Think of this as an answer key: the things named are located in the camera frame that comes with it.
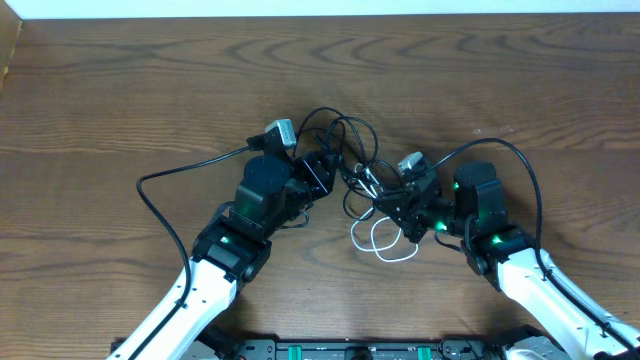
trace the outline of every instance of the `green connector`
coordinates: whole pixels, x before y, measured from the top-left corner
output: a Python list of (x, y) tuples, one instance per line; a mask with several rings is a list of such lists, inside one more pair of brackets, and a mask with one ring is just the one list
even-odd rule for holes
[(301, 346), (289, 346), (289, 360), (302, 360)]
[(418, 360), (431, 360), (431, 348), (419, 347), (418, 348)]

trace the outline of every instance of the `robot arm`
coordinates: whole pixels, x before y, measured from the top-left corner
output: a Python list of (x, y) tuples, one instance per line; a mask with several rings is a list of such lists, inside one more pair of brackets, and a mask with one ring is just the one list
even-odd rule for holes
[[(564, 289), (570, 291), (592, 313), (608, 322), (634, 347), (640, 346), (638, 329), (614, 317), (585, 294), (556, 267), (546, 251), (542, 250), (541, 255), (546, 268), (554, 269), (554, 276)], [(571, 359), (597, 359), (599, 356), (616, 356), (627, 351), (545, 279), (532, 248), (510, 254), (507, 261), (497, 264), (495, 271), (500, 290), (527, 309)]]
[(277, 120), (264, 135), (247, 142), (264, 155), (246, 164), (229, 216), (219, 211), (196, 238), (189, 261), (192, 288), (184, 305), (176, 307), (184, 290), (183, 269), (160, 304), (109, 360), (180, 358), (262, 269), (271, 253), (268, 238), (333, 190), (341, 155), (324, 148), (291, 159), (286, 149), (296, 141), (290, 120)]
[[(473, 271), (527, 309), (572, 359), (633, 356), (620, 338), (638, 348), (640, 331), (587, 296), (546, 251), (541, 249), (538, 259), (534, 239), (509, 222), (502, 185), (492, 164), (474, 162), (458, 168), (455, 201), (442, 198), (440, 182), (422, 154), (407, 156), (398, 167), (407, 183), (405, 191), (379, 197), (374, 205), (402, 228), (409, 241), (419, 242), (428, 230), (462, 238), (458, 250), (466, 255)], [(518, 354), (549, 356), (526, 349), (505, 350), (512, 358)]]
[[(187, 297), (187, 306), (170, 318), (169, 322), (140, 352), (138, 359), (179, 359), (198, 334), (218, 314), (229, 307), (235, 298), (237, 283), (227, 281), (224, 270), (206, 260), (199, 263), (191, 260), (189, 265), (193, 273), (193, 289)], [(173, 309), (176, 300), (182, 295), (184, 284), (183, 270), (158, 306), (108, 359), (129, 359), (144, 339)]]

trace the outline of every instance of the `wooden table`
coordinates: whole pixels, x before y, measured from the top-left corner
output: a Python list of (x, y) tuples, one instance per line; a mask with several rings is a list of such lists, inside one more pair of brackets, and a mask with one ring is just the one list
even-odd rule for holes
[[(104, 358), (181, 268), (136, 179), (326, 105), (370, 121), (390, 163), (417, 150), (437, 160), (480, 137), (514, 142), (541, 184), (543, 246), (600, 304), (640, 326), (639, 20), (28, 21), (0, 98), (0, 357)], [(233, 198), (248, 159), (146, 186), (187, 248)], [(533, 230), (532, 187), (508, 150), (457, 157), (441, 173), (445, 187), (456, 164), (474, 159), (496, 164), (512, 218)], [(272, 237), (271, 259), (223, 328), (401, 339), (536, 324), (430, 235), (406, 263), (357, 252), (344, 191), (318, 202), (307, 229)]]

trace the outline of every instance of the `white wall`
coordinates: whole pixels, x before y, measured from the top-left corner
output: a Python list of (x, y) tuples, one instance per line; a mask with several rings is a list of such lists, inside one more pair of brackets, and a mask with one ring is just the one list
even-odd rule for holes
[(6, 0), (23, 19), (638, 12), (640, 0)]

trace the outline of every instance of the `white cable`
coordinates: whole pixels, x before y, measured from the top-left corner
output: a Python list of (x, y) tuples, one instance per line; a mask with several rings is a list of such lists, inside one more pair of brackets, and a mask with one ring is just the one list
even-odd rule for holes
[[(373, 211), (373, 207), (371, 207), (369, 210), (367, 210), (367, 212), (365, 212), (365, 213), (364, 213), (364, 215), (362, 215), (362, 216), (360, 217), (360, 219), (365, 218), (365, 217), (366, 217), (367, 215), (369, 215), (372, 211)], [(384, 250), (389, 250), (389, 249), (391, 249), (392, 247), (394, 247), (394, 246), (398, 243), (398, 240), (400, 239), (400, 235), (402, 234), (402, 229), (398, 229), (398, 236), (396, 236), (396, 239), (393, 241), (393, 243), (392, 243), (391, 245), (387, 245), (387, 246), (384, 246), (384, 247), (381, 247), (381, 248), (376, 248), (376, 247), (375, 247), (375, 244), (374, 244), (374, 247), (372, 247), (372, 248), (370, 248), (370, 249), (367, 249), (367, 248), (364, 248), (364, 247), (360, 246), (360, 244), (358, 244), (358, 242), (356, 241), (355, 228), (356, 228), (356, 225), (358, 225), (359, 223), (361, 223), (361, 221), (360, 221), (360, 220), (356, 220), (356, 221), (353, 223), (353, 225), (351, 225), (351, 242), (353, 242), (353, 245), (354, 245), (356, 248), (358, 248), (358, 250), (360, 250), (360, 251), (364, 251), (364, 252), (375, 252), (375, 251), (384, 251)]]
[[(353, 167), (353, 171), (354, 172), (358, 172), (358, 167), (359, 166), (363, 166), (361, 163), (357, 163), (354, 167)], [(376, 177), (371, 173), (371, 171), (367, 168), (366, 171), (366, 176), (369, 180), (372, 180), (373, 182), (375, 182), (377, 184), (377, 186), (380, 187), (380, 189), (382, 190), (382, 186), (380, 186), (380, 182), (378, 181), (378, 179), (376, 179)], [(377, 198), (378, 197), (378, 193), (376, 192), (376, 190), (373, 188), (373, 185), (371, 185), (371, 187), (367, 187), (364, 182), (362, 182), (362, 180), (358, 180), (358, 183), (360, 183), (360, 186), (362, 186), (362, 188), (367, 192), (367, 194), (369, 194), (369, 196), (371, 196), (372, 198)], [(374, 252), (376, 253), (376, 256), (384, 261), (384, 262), (388, 262), (388, 263), (393, 263), (393, 262), (400, 262), (400, 261), (405, 261), (408, 260), (410, 258), (412, 258), (415, 254), (418, 253), (418, 245), (416, 244), (416, 249), (414, 250), (414, 252), (411, 255), (405, 256), (403, 258), (397, 258), (397, 259), (385, 259), (384, 257), (382, 257), (380, 255), (380, 251), (384, 251), (384, 250), (389, 250), (392, 247), (394, 247), (397, 243), (398, 240), (400, 239), (400, 235), (402, 235), (402, 229), (399, 228), (398, 229), (398, 235), (396, 236), (396, 239), (393, 241), (393, 243), (391, 243), (390, 245), (378, 248), (376, 247), (376, 242), (374, 240), (374, 236), (373, 236), (373, 232), (376, 228), (376, 226), (378, 224), (380, 224), (381, 222), (385, 221), (385, 220), (389, 220), (390, 217), (384, 217), (380, 220), (378, 220), (375, 224), (373, 224), (373, 226), (371, 227), (371, 248), (364, 248), (362, 246), (360, 246), (360, 244), (358, 244), (358, 242), (356, 241), (356, 236), (355, 236), (355, 228), (356, 226), (362, 222), (362, 219), (366, 218), (372, 211), (374, 210), (374, 207), (371, 207), (369, 210), (367, 210), (361, 217), (359, 220), (356, 220), (353, 225), (351, 225), (351, 242), (353, 243), (353, 245), (360, 251), (363, 252)]]
[[(411, 253), (411, 255), (407, 255), (403, 258), (397, 258), (397, 259), (385, 259), (383, 258), (380, 253), (378, 252), (379, 250), (376, 249), (376, 242), (375, 240), (373, 240), (373, 231), (376, 229), (376, 226), (378, 226), (378, 224), (380, 224), (381, 222), (385, 221), (385, 220), (389, 220), (391, 219), (390, 217), (383, 217), (382, 219), (376, 221), (375, 224), (373, 224), (373, 226), (371, 227), (371, 245), (373, 246), (373, 251), (376, 253), (376, 256), (378, 257), (378, 259), (384, 261), (384, 262), (400, 262), (400, 261), (405, 261), (405, 260), (409, 260), (411, 259), (415, 254), (418, 253), (418, 244), (416, 244), (416, 249), (413, 251), (413, 253)], [(402, 229), (400, 229), (400, 231), (398, 232), (398, 237), (396, 238), (396, 241), (398, 241), (398, 238), (400, 238), (400, 232), (402, 232)]]

